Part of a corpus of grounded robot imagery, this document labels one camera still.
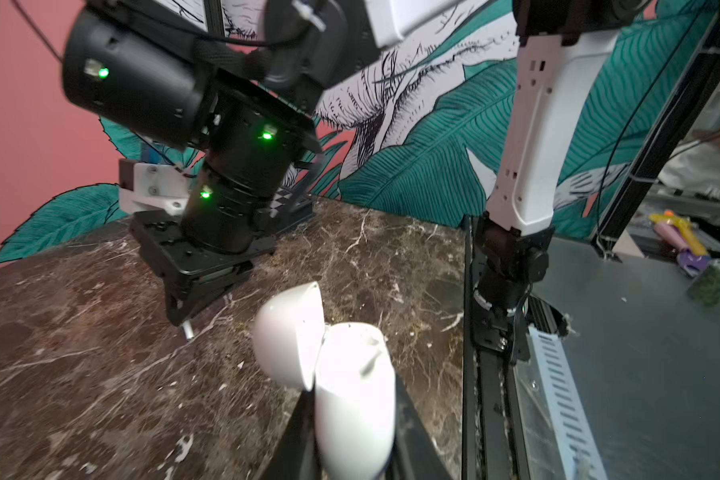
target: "green container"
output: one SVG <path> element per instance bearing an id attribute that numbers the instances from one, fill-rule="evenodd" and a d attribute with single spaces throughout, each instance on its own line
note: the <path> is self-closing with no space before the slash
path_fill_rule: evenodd
<path id="1" fill-rule="evenodd" d="M 720 303 L 720 260 L 711 260 L 707 268 L 688 287 L 688 296 L 704 306 Z"/>

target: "purple object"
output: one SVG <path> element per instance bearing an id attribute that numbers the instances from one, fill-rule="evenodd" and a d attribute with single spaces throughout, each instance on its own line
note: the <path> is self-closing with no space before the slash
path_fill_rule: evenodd
<path id="1" fill-rule="evenodd" d="M 690 250 L 684 250 L 677 255 L 676 260 L 682 271 L 693 278 L 704 271 L 711 258 L 706 255 L 696 256 Z"/>

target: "black cable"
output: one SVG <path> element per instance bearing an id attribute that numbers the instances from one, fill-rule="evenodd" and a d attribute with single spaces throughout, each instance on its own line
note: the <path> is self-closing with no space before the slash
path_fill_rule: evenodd
<path id="1" fill-rule="evenodd" d="M 147 141 L 144 137 L 142 137 L 141 135 L 139 135 L 138 133 L 136 133 L 136 132 L 133 131 L 133 130 L 131 130 L 130 132 L 131 132 L 132 134 L 134 134 L 135 136 L 137 136 L 137 137 L 138 137 L 141 141 L 143 141 L 145 144 L 149 145 L 150 148 L 151 148 L 152 150 L 154 150 L 155 152 L 157 152 L 157 153 L 163 158 L 163 160 L 164 160 L 168 165 L 170 165 L 171 167 L 175 168 L 176 171 L 180 172 L 184 177 L 186 177 L 186 178 L 195 178 L 195 177 L 197 177 L 197 175 L 192 175 L 192 174 L 185 173 L 184 170 L 181 169 L 181 167 L 179 167 L 178 165 L 176 165 L 175 163 L 173 163 L 173 160 L 172 160 L 172 159 L 168 158 L 168 155 L 165 155 L 164 152 L 158 150 L 157 147 L 155 147 L 154 145 L 152 145 L 152 142 Z"/>
<path id="2" fill-rule="evenodd" d="M 687 140 L 687 141 L 679 142 L 675 148 L 680 148 L 680 147 L 685 147 L 686 145 L 695 144 L 696 142 L 699 142 L 699 141 L 701 141 L 701 140 L 706 141 L 706 138 L 711 137 L 711 136 L 713 136 L 713 135 L 717 135 L 717 134 L 719 134 L 719 133 L 720 133 L 720 128 L 718 128 L 717 130 L 711 132 L 709 135 L 707 135 L 707 137 L 704 137 L 704 138 L 695 138 L 695 139 L 693 139 L 693 140 Z"/>
<path id="3" fill-rule="evenodd" d="M 675 152 L 675 153 L 672 154 L 672 156 L 669 157 L 666 161 L 670 161 L 670 160 L 672 160 L 674 157 L 677 157 L 678 155 L 680 155 L 680 154 L 682 154 L 682 153 L 685 153 L 685 152 L 687 152 L 688 150 L 691 150 L 691 149 L 693 149 L 693 148 L 696 148 L 696 147 L 698 147 L 699 145 L 705 144 L 705 143 L 710 142 L 710 141 L 712 141 L 712 140 L 717 140 L 718 138 L 720 138 L 720 129 L 719 129 L 717 132 L 715 132 L 715 133 L 713 133 L 713 134 L 711 134 L 711 135 L 709 135 L 709 136 L 707 136 L 707 137 L 704 137 L 704 138 L 699 139 L 697 143 L 694 143 L 693 145 L 691 145 L 691 146 L 689 146 L 689 147 L 683 148 L 682 150 Z"/>
<path id="4" fill-rule="evenodd" d="M 144 12 L 143 10 L 136 8 L 133 5 L 130 5 L 126 2 L 123 2 L 121 5 L 125 6 L 129 10 L 131 10 L 134 13 L 140 14 L 144 18 L 148 18 L 154 23 L 162 24 L 166 27 L 173 28 L 174 30 L 177 30 L 178 32 L 184 32 L 193 34 L 195 38 L 198 38 L 200 40 L 207 40 L 209 42 L 221 42 L 221 43 L 227 43 L 232 45 L 240 45 L 243 47 L 282 47 L 286 45 L 290 45 L 293 43 L 296 43 L 298 40 L 300 40 L 304 35 L 309 32 L 310 27 L 312 26 L 311 23 L 307 22 L 307 24 L 304 25 L 304 28 L 299 30 L 297 33 L 291 35 L 290 37 L 283 38 L 281 40 L 273 40 L 271 42 L 268 42 L 266 40 L 243 40 L 241 38 L 230 38 L 230 37 L 220 37 L 217 35 L 207 34 L 204 32 L 198 32 L 197 30 L 192 30 L 190 28 L 184 28 L 177 24 L 173 24 L 171 22 L 165 22 L 164 20 L 161 20 L 159 18 L 155 18 L 152 15 Z"/>
<path id="5" fill-rule="evenodd" d="M 516 306 L 514 309 L 511 333 L 512 345 L 510 346 L 509 351 L 509 364 L 512 366 L 518 362 L 518 336 L 525 334 L 525 332 L 518 332 L 518 328 L 523 325 L 522 319 L 525 316 L 525 312 L 523 312 L 523 307 L 525 306 L 525 303 L 528 302 L 528 300 L 530 299 L 530 293 L 533 291 L 533 289 L 534 284 L 529 284 L 528 290 L 520 298 L 518 306 Z"/>
<path id="6" fill-rule="evenodd" d="M 56 57 L 56 59 L 61 62 L 61 54 L 56 51 L 56 48 L 52 43 L 50 43 L 50 40 L 48 40 L 48 37 L 45 36 L 45 33 L 43 33 L 42 30 L 40 30 L 40 27 L 38 24 L 32 20 L 32 17 L 29 16 L 26 10 L 24 10 L 24 7 L 19 3 L 19 0 L 10 0 L 11 3 L 14 4 L 14 7 L 16 10 L 18 10 L 21 17 L 24 19 L 24 21 L 34 30 L 34 33 L 39 37 L 39 39 L 45 44 L 45 47 L 48 49 L 48 52 Z"/>
<path id="7" fill-rule="evenodd" d="M 682 34 L 682 37 L 680 38 L 680 41 L 675 45 L 672 52 L 667 56 L 666 61 L 664 62 L 664 65 L 662 65 L 661 70 L 659 70 L 659 73 L 656 75 L 656 77 L 653 79 L 651 84 L 648 86 L 648 89 L 643 94 L 643 97 L 640 99 L 640 101 L 637 102 L 637 106 L 635 107 L 635 110 L 632 112 L 632 115 L 630 115 L 629 119 L 624 124 L 624 128 L 622 128 L 621 133 L 619 134 L 619 137 L 616 139 L 616 142 L 614 144 L 614 148 L 610 152 L 610 156 L 608 157 L 608 161 L 605 164 L 605 170 L 603 171 L 603 178 L 600 179 L 600 188 L 597 190 L 597 200 L 595 201 L 595 223 L 596 223 L 596 229 L 595 229 L 595 236 L 600 235 L 600 228 L 602 225 L 600 224 L 600 198 L 603 197 L 603 189 L 605 188 L 605 177 L 608 174 L 608 168 L 610 167 L 610 164 L 612 161 L 614 161 L 614 156 L 616 155 L 616 149 L 619 147 L 619 142 L 621 142 L 621 139 L 624 137 L 624 133 L 626 133 L 626 130 L 630 126 L 630 123 L 632 123 L 632 120 L 634 119 L 635 115 L 637 115 L 638 110 L 640 110 L 640 106 L 643 104 L 643 101 L 648 98 L 648 94 L 653 90 L 653 86 L 656 85 L 656 82 L 659 81 L 661 78 L 662 73 L 664 73 L 664 70 L 666 70 L 666 67 L 670 64 L 670 61 L 672 60 L 672 57 L 675 56 L 675 53 L 677 53 L 678 49 L 680 49 L 680 46 L 685 41 L 686 37 L 690 33 L 691 29 L 693 28 L 693 25 L 696 24 L 696 20 L 699 19 L 699 16 L 701 15 L 701 9 L 696 14 L 696 16 L 691 21 L 691 24 L 688 25 L 688 28 L 686 29 L 685 33 Z"/>

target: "marble table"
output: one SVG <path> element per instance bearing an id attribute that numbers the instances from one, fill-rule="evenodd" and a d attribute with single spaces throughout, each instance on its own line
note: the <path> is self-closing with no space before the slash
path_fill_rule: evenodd
<path id="1" fill-rule="evenodd" d="M 461 467 L 462 233 L 331 200 L 193 321 L 187 342 L 127 220 L 0 269 L 0 478 L 256 478 L 298 392 L 250 329 L 319 282 L 328 322 L 378 326 L 444 464 Z"/>

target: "wall mural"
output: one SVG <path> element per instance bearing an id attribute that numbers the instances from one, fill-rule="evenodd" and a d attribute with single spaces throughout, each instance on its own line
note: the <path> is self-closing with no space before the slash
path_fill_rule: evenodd
<path id="1" fill-rule="evenodd" d="M 160 1 L 204 24 L 201 0 Z M 263 5 L 263 0 L 223 0 L 226 31 L 256 38 Z M 600 182 L 605 177 L 605 210 L 715 9 L 707 0 L 654 3 L 623 29 L 586 101 L 558 180 L 559 234 L 583 239 L 592 233 Z M 465 214 L 480 214 L 496 181 L 514 100 L 515 29 L 511 0 L 464 0 L 325 92 L 316 126 L 329 162 L 310 191 L 449 226 L 459 225 Z M 615 139 L 665 62 L 605 171 Z M 101 124 L 121 155 L 141 157 L 140 139 L 105 118 Z M 184 168 L 196 170 L 202 163 L 196 150 L 163 152 Z M 304 160 L 313 159 L 307 154 Z M 304 174 L 292 168 L 283 183 L 293 186 Z M 3 241 L 0 263 L 124 215 L 115 184 L 63 192 Z"/>

